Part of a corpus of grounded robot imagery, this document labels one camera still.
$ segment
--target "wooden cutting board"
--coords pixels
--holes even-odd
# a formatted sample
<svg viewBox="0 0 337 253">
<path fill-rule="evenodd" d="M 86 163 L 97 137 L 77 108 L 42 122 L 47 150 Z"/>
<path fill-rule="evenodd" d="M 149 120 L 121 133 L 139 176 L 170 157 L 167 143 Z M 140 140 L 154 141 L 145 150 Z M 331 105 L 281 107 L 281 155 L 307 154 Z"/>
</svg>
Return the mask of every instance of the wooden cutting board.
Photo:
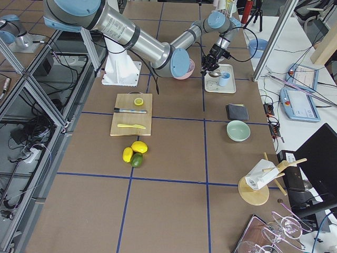
<svg viewBox="0 0 337 253">
<path fill-rule="evenodd" d="M 142 98 L 144 104 L 134 104 L 135 98 Z M 116 108 L 146 110 L 147 113 L 122 113 L 115 112 L 112 118 L 110 136 L 123 135 L 151 135 L 152 123 L 152 94 L 117 94 Z M 143 125 L 146 129 L 119 128 L 117 124 Z"/>
</svg>

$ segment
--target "light green bowl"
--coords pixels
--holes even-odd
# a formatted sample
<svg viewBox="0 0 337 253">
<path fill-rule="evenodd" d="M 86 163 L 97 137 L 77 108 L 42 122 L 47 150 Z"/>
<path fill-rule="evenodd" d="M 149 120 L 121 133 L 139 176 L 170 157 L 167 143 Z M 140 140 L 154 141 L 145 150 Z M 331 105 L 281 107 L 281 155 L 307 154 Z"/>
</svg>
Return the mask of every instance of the light green bowl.
<svg viewBox="0 0 337 253">
<path fill-rule="evenodd" d="M 251 135 L 251 130 L 246 123 L 233 120 L 227 125 L 227 134 L 233 141 L 244 141 Z"/>
</svg>

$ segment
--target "round wooden base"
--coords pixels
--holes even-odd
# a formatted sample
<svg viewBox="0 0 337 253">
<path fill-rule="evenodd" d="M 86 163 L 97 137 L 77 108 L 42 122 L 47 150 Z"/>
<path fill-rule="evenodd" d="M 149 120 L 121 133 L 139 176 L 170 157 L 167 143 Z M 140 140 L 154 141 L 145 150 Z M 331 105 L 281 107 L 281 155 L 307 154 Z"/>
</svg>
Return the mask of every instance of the round wooden base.
<svg viewBox="0 0 337 253">
<path fill-rule="evenodd" d="M 253 190 L 246 183 L 245 178 L 241 178 L 239 181 L 239 193 L 241 198 L 247 203 L 260 206 L 268 201 L 269 198 L 269 188 L 268 186 L 262 187 L 260 190 Z"/>
</svg>

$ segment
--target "black monitor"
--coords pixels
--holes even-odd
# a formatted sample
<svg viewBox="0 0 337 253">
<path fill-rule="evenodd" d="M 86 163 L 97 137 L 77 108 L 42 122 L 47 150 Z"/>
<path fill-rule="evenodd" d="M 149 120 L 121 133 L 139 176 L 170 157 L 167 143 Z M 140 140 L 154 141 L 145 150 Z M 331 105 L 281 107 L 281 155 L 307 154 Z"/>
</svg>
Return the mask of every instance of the black monitor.
<svg viewBox="0 0 337 253">
<path fill-rule="evenodd" d="M 296 160 L 307 158 L 300 164 L 323 202 L 300 209 L 295 213 L 306 217 L 331 209 L 337 214 L 337 133 L 327 124 L 322 125 L 295 153 Z"/>
</svg>

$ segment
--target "blue cup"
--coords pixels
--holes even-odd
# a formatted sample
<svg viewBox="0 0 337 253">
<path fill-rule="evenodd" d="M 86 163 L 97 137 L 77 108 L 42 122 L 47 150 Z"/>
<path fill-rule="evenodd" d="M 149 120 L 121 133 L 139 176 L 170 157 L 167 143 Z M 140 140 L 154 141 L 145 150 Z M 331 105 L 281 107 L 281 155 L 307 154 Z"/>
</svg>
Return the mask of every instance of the blue cup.
<svg viewBox="0 0 337 253">
<path fill-rule="evenodd" d="M 253 54 L 255 53 L 253 58 L 261 58 L 263 51 L 267 48 L 268 45 L 268 41 L 263 40 L 261 38 L 257 39 L 258 45 L 257 45 L 257 50 L 255 53 L 255 49 L 256 49 L 256 39 L 250 40 L 249 41 L 249 53 L 251 55 L 251 57 L 253 56 Z"/>
<path fill-rule="evenodd" d="M 231 75 L 228 72 L 221 72 L 221 76 L 219 77 L 219 86 L 226 86 L 228 80 L 230 79 Z"/>
</svg>

